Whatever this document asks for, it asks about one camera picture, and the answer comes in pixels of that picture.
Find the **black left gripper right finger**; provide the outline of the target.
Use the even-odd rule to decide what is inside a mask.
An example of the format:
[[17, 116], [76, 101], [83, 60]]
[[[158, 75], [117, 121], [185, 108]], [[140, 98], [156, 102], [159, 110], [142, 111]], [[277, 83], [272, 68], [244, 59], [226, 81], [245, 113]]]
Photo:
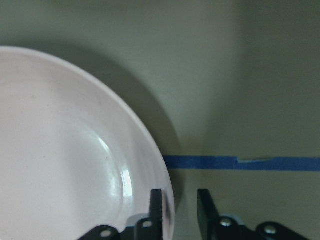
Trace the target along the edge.
[[277, 222], [267, 221], [255, 230], [235, 217], [219, 214], [208, 189], [197, 190], [197, 220], [203, 240], [305, 240], [306, 237]]

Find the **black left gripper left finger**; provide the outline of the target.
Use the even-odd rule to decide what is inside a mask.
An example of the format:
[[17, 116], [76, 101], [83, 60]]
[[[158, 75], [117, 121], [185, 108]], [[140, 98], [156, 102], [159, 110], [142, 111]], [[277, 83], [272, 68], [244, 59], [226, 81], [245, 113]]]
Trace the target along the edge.
[[162, 240], [163, 239], [163, 193], [161, 189], [150, 192], [147, 217], [127, 226], [122, 232], [109, 225], [99, 225], [85, 233], [81, 240]]

